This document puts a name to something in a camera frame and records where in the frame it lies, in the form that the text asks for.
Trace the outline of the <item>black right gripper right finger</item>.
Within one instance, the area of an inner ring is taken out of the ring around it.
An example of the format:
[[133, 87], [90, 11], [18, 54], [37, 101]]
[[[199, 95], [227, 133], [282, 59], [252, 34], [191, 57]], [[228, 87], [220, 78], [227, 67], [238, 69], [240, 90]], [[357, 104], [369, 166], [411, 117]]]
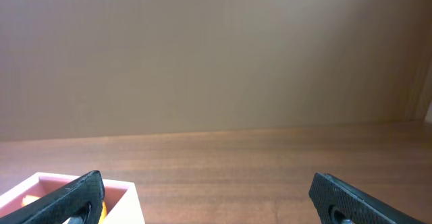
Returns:
[[316, 173], [308, 192], [324, 224], [423, 224], [328, 173]]

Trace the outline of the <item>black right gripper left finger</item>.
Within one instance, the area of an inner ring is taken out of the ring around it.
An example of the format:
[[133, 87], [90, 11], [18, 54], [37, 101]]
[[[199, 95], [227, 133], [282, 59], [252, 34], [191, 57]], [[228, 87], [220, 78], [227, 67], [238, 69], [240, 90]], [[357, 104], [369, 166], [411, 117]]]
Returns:
[[105, 187], [101, 173], [90, 171], [4, 217], [1, 224], [98, 224]]

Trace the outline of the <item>white box with pink interior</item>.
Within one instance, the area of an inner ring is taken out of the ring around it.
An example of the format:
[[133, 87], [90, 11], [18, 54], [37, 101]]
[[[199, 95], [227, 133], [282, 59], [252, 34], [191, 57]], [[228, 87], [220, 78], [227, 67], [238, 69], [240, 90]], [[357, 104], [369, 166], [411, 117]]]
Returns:
[[[37, 172], [1, 195], [1, 216], [22, 207], [26, 196], [43, 197], [77, 179], [76, 175]], [[144, 224], [134, 183], [104, 179], [106, 216], [102, 224]]]

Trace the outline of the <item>orange dinosaur toy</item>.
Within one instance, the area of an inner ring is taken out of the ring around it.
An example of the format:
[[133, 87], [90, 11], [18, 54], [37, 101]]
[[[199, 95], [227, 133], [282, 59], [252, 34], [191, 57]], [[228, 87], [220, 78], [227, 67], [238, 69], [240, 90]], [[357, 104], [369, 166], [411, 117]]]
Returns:
[[[25, 197], [23, 197], [23, 199], [21, 201], [21, 207], [27, 206], [27, 205], [35, 202], [38, 199], [39, 199], [38, 196], [25, 195]], [[103, 221], [105, 220], [105, 217], [107, 216], [107, 206], [106, 206], [105, 202], [102, 202], [102, 207], [103, 208], [102, 208], [102, 212], [101, 212], [101, 216], [99, 218], [98, 224], [102, 224]]]

